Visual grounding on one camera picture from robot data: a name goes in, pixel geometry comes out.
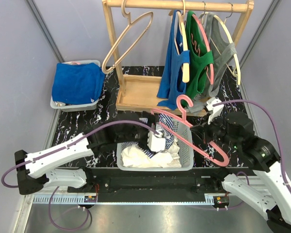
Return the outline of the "blue white striped tank top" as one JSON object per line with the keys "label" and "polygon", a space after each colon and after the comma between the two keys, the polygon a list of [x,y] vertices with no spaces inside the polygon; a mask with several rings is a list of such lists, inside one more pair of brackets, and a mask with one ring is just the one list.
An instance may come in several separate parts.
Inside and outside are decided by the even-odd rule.
{"label": "blue white striped tank top", "polygon": [[[159,114],[159,123],[162,123],[164,124],[167,128],[169,129],[173,129],[173,120],[170,116],[168,115],[165,115],[165,114]],[[168,130],[166,130],[165,128],[163,128],[159,123],[156,123],[156,131],[157,132],[163,132],[163,137],[166,139],[166,143],[165,143],[165,150],[162,150],[160,152],[166,152],[174,143],[174,139],[175,139],[175,136],[168,132]],[[125,148],[129,147],[129,146],[132,146],[132,145],[135,145],[138,149],[140,149],[145,155],[147,155],[149,158],[152,158],[154,157],[157,153],[159,152],[153,152],[153,151],[145,151],[143,149],[141,149],[139,146],[138,146],[138,143],[137,142],[125,142],[125,143],[122,143],[122,150],[124,150]]]}

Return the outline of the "grey plastic laundry basket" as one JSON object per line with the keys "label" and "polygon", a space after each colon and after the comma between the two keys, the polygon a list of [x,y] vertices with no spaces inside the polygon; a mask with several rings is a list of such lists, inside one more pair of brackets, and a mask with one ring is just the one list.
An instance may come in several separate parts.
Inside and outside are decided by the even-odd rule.
{"label": "grey plastic laundry basket", "polygon": [[177,136],[175,139],[178,140],[180,163],[182,167],[180,168],[136,168],[136,167],[124,167],[121,158],[122,143],[117,144],[117,166],[121,170],[125,171],[149,171],[149,172],[163,172],[163,171],[187,171],[193,168],[194,165],[194,150],[188,146],[186,143],[181,141]]}

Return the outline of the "wooden clothes rack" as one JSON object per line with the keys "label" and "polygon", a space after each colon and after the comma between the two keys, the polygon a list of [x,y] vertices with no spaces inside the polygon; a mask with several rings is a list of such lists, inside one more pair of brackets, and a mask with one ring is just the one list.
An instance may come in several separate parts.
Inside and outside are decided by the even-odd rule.
{"label": "wooden clothes rack", "polygon": [[[186,2],[172,0],[104,0],[102,2],[108,29],[111,49],[102,63],[102,71],[109,74],[113,69],[116,70],[120,89],[118,91],[116,108],[119,111],[150,112],[152,109],[169,111],[167,107],[159,106],[160,98],[156,96],[161,83],[160,76],[142,76],[142,75],[125,75],[122,72],[121,61],[128,55],[133,47],[138,43],[139,38],[123,53],[119,54],[118,45],[127,34],[127,32],[144,17],[150,17],[153,20],[154,13],[152,10],[170,10],[176,12],[179,17],[180,30],[184,31],[185,13],[180,10],[196,11],[214,11],[214,12],[231,12],[239,13],[240,18],[234,30],[232,39],[238,42],[254,9],[254,1],[248,0],[244,4],[227,4],[208,2]],[[124,31],[116,36],[111,8],[119,7],[122,16],[128,20]]]}

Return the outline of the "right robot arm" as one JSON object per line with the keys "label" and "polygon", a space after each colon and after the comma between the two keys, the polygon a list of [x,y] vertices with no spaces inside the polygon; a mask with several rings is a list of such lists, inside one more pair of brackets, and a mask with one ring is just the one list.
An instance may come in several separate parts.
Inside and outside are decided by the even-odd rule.
{"label": "right robot arm", "polygon": [[204,142],[218,140],[233,147],[246,167],[251,169],[267,187],[270,197],[242,182],[226,168],[214,174],[210,186],[215,192],[234,194],[255,209],[274,233],[291,233],[291,193],[284,184],[281,158],[273,145],[255,135],[253,121],[243,112],[231,112],[211,123],[191,127]]}

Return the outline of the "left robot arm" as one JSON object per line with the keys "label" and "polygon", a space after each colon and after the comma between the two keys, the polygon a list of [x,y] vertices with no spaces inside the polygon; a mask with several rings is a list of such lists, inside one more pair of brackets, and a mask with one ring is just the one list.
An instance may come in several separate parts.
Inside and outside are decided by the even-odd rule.
{"label": "left robot arm", "polygon": [[15,152],[17,188],[21,195],[34,194],[48,186],[70,186],[90,192],[95,180],[84,168],[77,171],[60,170],[70,161],[88,157],[95,150],[108,150],[111,146],[125,142],[147,143],[150,126],[139,121],[120,120],[98,126],[88,133],[43,151]]}

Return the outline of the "cream wooden hanger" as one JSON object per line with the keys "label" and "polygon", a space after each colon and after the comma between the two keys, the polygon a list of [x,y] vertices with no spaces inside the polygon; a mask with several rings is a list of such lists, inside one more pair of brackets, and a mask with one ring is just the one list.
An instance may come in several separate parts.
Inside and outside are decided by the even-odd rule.
{"label": "cream wooden hanger", "polygon": [[[177,12],[178,15],[178,28],[180,30],[180,34],[182,36],[182,45],[183,45],[183,53],[189,52],[188,50],[188,45],[187,45],[187,37],[186,37],[186,33],[185,33],[185,26],[184,26],[184,17],[185,17],[185,13],[186,13],[186,5],[185,5],[185,0],[182,0],[182,4],[183,4],[183,12]],[[187,83],[190,80],[190,64],[188,62],[183,63],[182,67],[182,81],[184,83]]]}

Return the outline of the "pink hanger with green top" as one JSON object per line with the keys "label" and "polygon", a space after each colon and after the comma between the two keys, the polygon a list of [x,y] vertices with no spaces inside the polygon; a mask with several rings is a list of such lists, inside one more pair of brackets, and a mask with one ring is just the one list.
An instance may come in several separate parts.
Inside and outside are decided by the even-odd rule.
{"label": "pink hanger with green top", "polygon": [[[200,20],[197,18],[196,14],[192,14],[192,17],[194,18],[194,20],[196,21],[198,27],[199,27],[199,30],[203,36],[203,39],[204,39],[204,43],[205,43],[205,46],[206,46],[206,49],[207,49],[207,52],[210,52],[210,45],[209,45],[209,42],[208,42],[208,38],[207,38],[207,35],[205,33],[205,30],[203,28],[203,25],[202,23],[200,22]],[[191,34],[191,42],[192,42],[192,45],[194,47],[194,50],[198,53],[200,53],[200,50],[196,48],[197,46],[197,42],[194,40],[194,36],[193,34]],[[210,84],[213,84],[214,82],[214,67],[213,67],[213,63],[210,63],[209,64],[209,69],[210,69],[210,75],[208,74],[208,72],[206,73],[207,74],[207,78],[210,82]]]}

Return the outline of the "grey tank top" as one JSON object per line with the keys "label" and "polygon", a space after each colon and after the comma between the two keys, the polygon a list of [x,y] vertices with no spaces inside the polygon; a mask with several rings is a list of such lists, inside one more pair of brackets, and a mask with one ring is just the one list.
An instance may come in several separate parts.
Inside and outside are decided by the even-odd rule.
{"label": "grey tank top", "polygon": [[[198,100],[192,100],[194,104],[193,107],[189,107],[185,103],[183,104],[183,106],[185,106],[186,108],[186,111],[188,113],[191,113],[193,116],[199,115],[199,113],[203,110],[203,98],[212,98],[218,95],[218,92],[220,90],[220,83],[226,71],[226,63],[228,64],[233,59],[233,51],[229,46],[229,42],[226,42],[222,38],[220,32],[220,23],[217,22],[217,20],[214,18],[214,15],[215,13],[208,13],[206,26],[204,27],[210,45],[210,50],[213,54],[214,82],[213,84],[210,84],[209,80],[206,81],[205,89],[201,97]],[[219,48],[221,55],[213,46],[209,36],[213,39],[213,41]]]}

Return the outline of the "cream hanger with grey top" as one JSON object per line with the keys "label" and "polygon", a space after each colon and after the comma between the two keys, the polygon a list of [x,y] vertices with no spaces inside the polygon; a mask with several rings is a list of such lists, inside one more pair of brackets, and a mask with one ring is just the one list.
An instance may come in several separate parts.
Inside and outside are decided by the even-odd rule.
{"label": "cream hanger with grey top", "polygon": [[[206,3],[203,1],[204,3],[204,13],[201,14],[199,16],[200,19],[202,19],[202,17],[205,15],[205,14],[208,14],[209,12],[207,12],[207,6],[206,6]],[[214,15],[214,18],[217,20],[217,22],[219,22],[227,36],[227,39],[229,41],[229,46],[231,47],[232,51],[233,51],[233,58],[234,58],[234,61],[235,61],[235,65],[236,65],[236,69],[234,71],[232,71],[230,68],[229,68],[229,65],[226,63],[226,66],[227,68],[229,69],[229,71],[231,72],[231,74],[237,78],[237,85],[240,85],[241,84],[241,71],[240,71],[240,64],[239,64],[239,60],[238,60],[238,56],[237,56],[237,52],[236,52],[236,48],[235,48],[235,44],[232,40],[232,37],[230,35],[230,32],[229,30],[227,29],[226,25],[225,25],[225,22],[227,20],[227,18],[231,17],[231,15],[233,14],[234,12],[234,6],[232,3],[229,3],[231,5],[231,14],[225,18],[224,21],[222,21],[216,14]],[[217,45],[215,44],[215,42],[213,41],[213,39],[209,36],[210,38],[210,41],[212,42],[213,46],[216,48],[216,50],[218,51],[218,53],[221,55],[221,52],[219,50],[219,48],[217,47]]]}

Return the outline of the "green tank top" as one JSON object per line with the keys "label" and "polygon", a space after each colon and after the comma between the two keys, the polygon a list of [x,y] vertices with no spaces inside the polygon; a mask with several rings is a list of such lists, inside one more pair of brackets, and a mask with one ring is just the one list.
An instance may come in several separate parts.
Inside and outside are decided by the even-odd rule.
{"label": "green tank top", "polygon": [[[185,33],[190,55],[190,80],[186,84],[186,95],[191,100],[198,100],[204,92],[206,81],[208,80],[206,73],[209,70],[209,64],[213,63],[213,54],[212,51],[207,52],[203,36],[192,14],[195,13],[188,11],[185,24]],[[193,34],[194,40],[197,42],[196,48],[200,50],[200,53],[194,50],[191,42],[191,34]]]}

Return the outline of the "white crumpled garments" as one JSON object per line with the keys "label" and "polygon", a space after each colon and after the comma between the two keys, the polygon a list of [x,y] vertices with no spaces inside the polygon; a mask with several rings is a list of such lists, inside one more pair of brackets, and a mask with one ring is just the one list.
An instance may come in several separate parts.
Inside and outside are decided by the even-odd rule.
{"label": "white crumpled garments", "polygon": [[141,149],[137,143],[123,143],[121,158],[124,167],[136,168],[180,168],[178,140],[175,139],[166,150],[153,153]]}

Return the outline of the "black marble pattern mat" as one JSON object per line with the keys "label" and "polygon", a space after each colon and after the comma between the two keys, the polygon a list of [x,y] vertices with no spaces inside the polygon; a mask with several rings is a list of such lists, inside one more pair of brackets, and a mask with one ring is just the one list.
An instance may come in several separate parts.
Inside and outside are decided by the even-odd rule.
{"label": "black marble pattern mat", "polygon": [[[144,75],[144,76],[161,76],[164,66],[125,66],[122,67],[123,74],[129,75]],[[55,135],[53,136],[52,146],[61,144],[67,140],[72,139],[79,133],[87,133],[95,128],[96,124],[103,124],[109,119],[116,117],[118,113],[131,115],[131,111],[117,111],[115,102],[119,90],[119,82],[116,72],[112,71],[105,78],[102,94],[98,101],[95,110],[77,111],[77,112],[60,112],[57,119]],[[231,74],[227,68],[220,82],[220,88],[217,95],[221,101],[225,100],[239,100],[242,99],[239,86],[236,84],[236,78]],[[244,103],[232,103],[225,106],[221,113],[224,117],[230,112],[244,112],[247,115]],[[203,120],[203,117],[188,116],[187,120],[197,125]],[[221,159],[221,156],[214,149],[202,143],[192,134],[194,145],[204,150],[210,156]],[[230,162],[228,167],[245,167],[243,159],[241,159],[236,150],[227,145],[216,142],[229,156]],[[217,165],[206,160],[194,151],[194,167],[215,167]],[[117,167],[116,164],[116,146],[113,146],[110,152],[95,152],[93,156],[84,157],[63,165],[63,167]]]}

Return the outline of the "small grey basket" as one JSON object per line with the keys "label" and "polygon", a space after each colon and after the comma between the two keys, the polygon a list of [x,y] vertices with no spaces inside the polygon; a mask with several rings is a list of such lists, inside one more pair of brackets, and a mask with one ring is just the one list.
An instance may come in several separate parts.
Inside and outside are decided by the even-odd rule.
{"label": "small grey basket", "polygon": [[[94,63],[98,67],[101,67],[101,63],[98,60],[79,60],[79,61],[64,62],[64,64],[67,64],[67,65],[85,65],[85,64],[90,64],[90,63]],[[73,105],[73,104],[66,104],[63,102],[54,101],[53,98],[50,97],[51,108],[53,108],[55,110],[59,109],[63,112],[94,110],[94,109],[96,109],[98,102],[99,102],[99,99],[92,101],[91,103],[88,103],[88,104]]]}

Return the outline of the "blue folded cloth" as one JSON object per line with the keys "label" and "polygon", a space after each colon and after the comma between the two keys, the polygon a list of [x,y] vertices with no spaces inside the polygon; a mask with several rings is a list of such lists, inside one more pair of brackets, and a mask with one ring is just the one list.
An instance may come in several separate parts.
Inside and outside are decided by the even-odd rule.
{"label": "blue folded cloth", "polygon": [[52,99],[70,105],[90,104],[99,99],[105,74],[95,63],[58,63],[52,86]]}

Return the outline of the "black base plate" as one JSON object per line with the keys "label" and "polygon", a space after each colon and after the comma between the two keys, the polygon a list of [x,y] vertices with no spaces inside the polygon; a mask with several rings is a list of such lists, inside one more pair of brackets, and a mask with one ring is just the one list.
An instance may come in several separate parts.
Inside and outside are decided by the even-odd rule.
{"label": "black base plate", "polygon": [[216,174],[227,175],[243,171],[251,178],[251,185],[259,185],[258,178],[245,167],[193,168],[188,171],[123,171],[118,168],[89,168],[90,182],[84,188],[68,187],[69,193],[98,192],[98,202],[120,204],[185,203],[210,204],[211,196],[224,194]]}

